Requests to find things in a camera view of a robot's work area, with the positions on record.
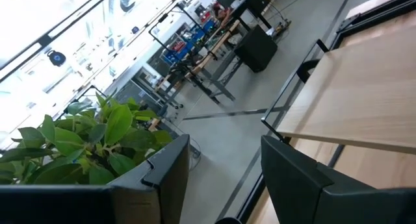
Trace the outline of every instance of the cable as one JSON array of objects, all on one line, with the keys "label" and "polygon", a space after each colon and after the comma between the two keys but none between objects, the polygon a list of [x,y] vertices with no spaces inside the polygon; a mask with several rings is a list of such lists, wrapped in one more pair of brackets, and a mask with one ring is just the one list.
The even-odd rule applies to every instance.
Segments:
[{"label": "cable", "polygon": [[276,10],[279,13],[279,15],[280,15],[280,17],[281,17],[281,19],[283,21],[286,20],[286,17],[283,16],[283,14],[281,13],[281,11],[277,7],[275,7],[273,4],[272,4],[272,7],[274,8],[274,10]]},{"label": "cable", "polygon": [[[186,134],[184,131],[182,131],[178,126],[174,125],[173,123],[169,122],[169,124],[173,125],[182,134]],[[190,157],[190,163],[191,163],[191,165],[193,164],[193,161],[196,160],[196,162],[194,163],[194,165],[189,168],[189,171],[193,171],[196,168],[196,166],[201,161],[202,151],[201,151],[201,146],[199,145],[199,143],[194,138],[192,138],[192,137],[190,137],[190,139],[198,146],[198,151],[200,152],[199,155],[197,155],[196,153],[193,153],[193,156]]]}]

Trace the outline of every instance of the floor line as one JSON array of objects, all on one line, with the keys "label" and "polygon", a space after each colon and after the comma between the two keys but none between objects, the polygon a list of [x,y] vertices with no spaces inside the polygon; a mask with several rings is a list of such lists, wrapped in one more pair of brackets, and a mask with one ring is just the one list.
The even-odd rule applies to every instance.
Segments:
[{"label": "floor line", "polygon": [[[333,28],[335,27],[335,24],[337,23],[339,16],[341,16],[341,13],[343,12],[346,4],[347,4],[348,0],[344,0],[341,7],[339,8],[338,12],[336,13],[334,19],[332,20],[332,22],[330,23],[330,26],[328,27],[328,29],[326,29],[326,32],[324,34],[324,36],[322,37],[322,41],[325,43],[326,40],[328,39],[328,37],[330,37],[331,31],[333,30]],[[315,52],[313,53],[312,59],[315,59],[316,57],[318,57],[320,53],[320,49],[316,48]]]},{"label": "floor line", "polygon": [[[279,107],[274,107],[271,112],[279,112],[279,111],[284,111],[284,110],[288,110],[288,109],[284,108],[283,106],[279,106]],[[195,120],[195,119],[223,118],[223,117],[231,117],[231,116],[244,116],[244,115],[250,115],[250,114],[264,114],[266,111],[267,111],[266,108],[261,108],[258,110],[240,110],[240,111],[216,113],[216,114],[201,114],[197,116],[189,116],[189,117],[183,118],[182,121]]]}]

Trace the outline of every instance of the table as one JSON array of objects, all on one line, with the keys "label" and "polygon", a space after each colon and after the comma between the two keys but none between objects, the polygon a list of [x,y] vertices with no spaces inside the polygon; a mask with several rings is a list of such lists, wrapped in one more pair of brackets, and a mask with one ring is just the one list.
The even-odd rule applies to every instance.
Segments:
[{"label": "table", "polygon": [[[347,18],[359,12],[370,10],[386,1],[388,0],[370,0],[363,3],[353,8],[348,13]],[[416,25],[416,11],[349,36],[343,40],[342,46],[363,42],[413,25]],[[334,143],[296,138],[291,140],[291,145],[323,164],[329,163],[335,148],[338,146]],[[334,168],[375,188],[394,188],[416,186],[413,169],[415,166],[416,155],[346,146]],[[267,189],[264,190],[247,223],[278,223]]]},{"label": "table", "polygon": [[[221,63],[221,65],[219,65],[216,69],[216,71],[214,72],[214,74],[209,73],[206,69],[204,69],[205,65],[211,61],[212,58],[216,58],[215,56],[215,52],[217,52],[220,47],[228,40],[228,38],[231,36],[231,32],[234,31],[237,26],[239,25],[240,21],[239,20],[235,20],[234,22],[230,22],[232,23],[231,27],[227,30],[227,32],[225,32],[221,38],[213,45],[213,48],[210,50],[210,53],[208,53],[196,66],[192,67],[188,67],[187,69],[190,72],[185,71],[181,71],[183,72],[182,75],[178,75],[177,79],[171,83],[171,85],[169,85],[169,87],[164,91],[165,93],[168,93],[170,91],[170,89],[172,89],[174,86],[176,86],[176,83],[179,82],[179,80],[181,78],[187,78],[190,79],[191,82],[193,82],[196,86],[198,86],[205,94],[208,95],[208,97],[213,100],[216,104],[219,104],[219,100],[216,98],[217,95],[220,94],[224,94],[225,96],[227,96],[228,98],[230,98],[232,101],[235,100],[234,96],[226,89],[226,84],[227,82],[230,80],[230,78],[232,77],[232,75],[237,71],[237,69],[240,67],[240,65],[242,64],[242,62],[238,62],[236,63],[236,68],[233,68],[232,72],[230,73],[230,75],[227,76],[227,79],[222,82],[219,80],[220,76],[223,74],[223,72],[225,72],[226,68],[231,64],[232,60],[235,58],[235,55],[233,54],[233,52],[231,52],[232,55],[234,55],[233,57],[230,56],[230,54],[224,59],[224,61]],[[210,83],[212,85],[214,85],[219,91],[217,92],[212,92],[208,87],[206,87],[202,82],[200,82],[195,75],[197,75],[199,72],[202,72],[210,81]],[[161,86],[163,85],[164,82],[166,82],[169,79],[170,75],[166,76],[164,78],[164,80],[158,85],[158,87],[156,87],[155,91],[161,91]],[[177,92],[169,97],[169,100],[167,100],[167,103],[169,103],[170,101],[173,101],[174,97],[176,96]]]},{"label": "table", "polygon": [[416,27],[325,53],[284,136],[416,154]]}]

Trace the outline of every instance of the workbench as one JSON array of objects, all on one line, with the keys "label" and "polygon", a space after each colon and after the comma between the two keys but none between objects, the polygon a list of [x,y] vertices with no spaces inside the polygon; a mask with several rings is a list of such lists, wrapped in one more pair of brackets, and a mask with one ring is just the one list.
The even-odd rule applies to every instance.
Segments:
[{"label": "workbench", "polygon": [[[217,88],[219,90],[219,92],[212,92],[208,87],[205,87],[200,81],[198,80],[193,80],[197,86],[200,87],[200,89],[207,94],[215,103],[219,103],[218,99],[215,97],[217,95],[220,94],[224,94],[226,95],[228,98],[230,98],[232,101],[235,100],[235,98],[233,97],[233,95],[225,88],[225,85],[227,84],[227,82],[230,80],[230,78],[232,77],[232,75],[237,71],[238,67],[242,64],[242,62],[237,62],[236,63],[236,68],[233,69],[230,73],[230,75],[228,75],[227,79],[222,82],[219,80],[219,78],[221,77],[221,75],[223,74],[223,72],[225,72],[226,68],[231,64],[232,60],[235,58],[235,54],[234,52],[229,52],[228,55],[225,57],[225,59],[223,59],[221,65],[219,65],[219,67],[216,69],[216,71],[211,74],[209,73],[204,67],[212,60],[212,59],[216,59],[216,55],[215,53],[220,50],[221,46],[223,46],[228,38],[231,36],[231,33],[239,26],[240,21],[239,20],[235,20],[231,26],[227,29],[227,31],[221,35],[220,39],[217,40],[216,43],[214,43],[211,48],[209,48],[210,53],[208,53],[203,59],[201,59],[199,62],[197,62],[196,66],[194,66],[191,69],[191,72],[188,72],[186,75],[184,75],[184,77],[186,79],[195,79],[195,75],[197,75],[198,73],[202,73],[205,77],[207,77],[207,79],[209,79],[209,82],[211,84],[214,85],[215,88]],[[215,36],[217,33],[219,33],[221,30],[223,29],[217,29],[214,34],[211,36],[211,38],[213,36]],[[163,81],[156,87],[155,91],[161,91],[163,84],[170,78],[170,75],[167,75]],[[172,88],[177,87],[177,83],[179,82],[179,80],[181,79],[181,76],[178,75],[178,78],[176,80],[174,80],[167,89],[163,90],[164,93],[168,93]],[[167,100],[167,102],[169,103],[170,101],[173,101],[173,98],[176,96],[177,92],[170,96],[170,98]]]},{"label": "workbench", "polygon": [[[364,13],[388,1],[390,0],[367,1],[366,3],[353,8],[348,13],[347,18],[359,13]],[[356,45],[371,38],[388,35],[398,30],[406,30],[412,26],[416,26],[416,11],[409,12],[344,38],[341,47]],[[328,165],[334,163],[334,169],[337,171],[375,188],[416,186],[416,177],[414,176],[413,170],[416,166],[416,155],[364,147],[345,146],[344,150],[339,155],[338,160],[336,162],[331,162],[333,155],[338,148],[337,143],[291,138],[290,144],[305,155],[308,155],[323,164]],[[259,197],[247,223],[278,223],[267,189],[264,189]]]}]

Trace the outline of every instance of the glass wall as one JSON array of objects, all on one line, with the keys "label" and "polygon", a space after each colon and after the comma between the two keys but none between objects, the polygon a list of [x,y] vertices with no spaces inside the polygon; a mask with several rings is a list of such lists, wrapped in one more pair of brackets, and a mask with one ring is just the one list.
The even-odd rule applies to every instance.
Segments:
[{"label": "glass wall", "polygon": [[[25,20],[15,20],[14,24],[0,28],[0,42],[18,50],[19,45],[27,46],[30,37],[22,36],[19,43],[15,43],[20,33],[24,33],[19,30],[14,32],[13,28],[24,26],[25,30],[29,30],[30,26],[34,28],[33,32],[44,30],[44,33],[53,22],[62,20],[86,0],[9,1],[7,4],[10,9],[14,7],[14,2],[21,5],[24,12],[32,8],[36,9],[32,16],[42,16],[38,22],[32,20],[22,25]],[[58,116],[83,88],[93,84],[100,90],[105,90],[132,65],[135,57],[140,56],[152,44],[153,40],[146,32],[126,47],[135,34],[140,33],[145,24],[169,1],[171,0],[104,0],[63,34],[60,34],[60,27],[53,30],[49,35],[54,37],[60,34],[59,37],[0,83],[0,149],[13,146],[11,138],[20,138],[17,128],[38,127],[44,114]],[[52,6],[57,7],[56,10],[50,10]],[[22,17],[24,15],[11,12],[10,15],[13,16],[1,15],[0,18],[12,19],[17,14]],[[11,38],[7,38],[5,33],[12,33]],[[34,45],[31,51],[38,47],[39,45]],[[48,54],[53,51],[65,55],[63,65],[54,66],[51,63]]]}]

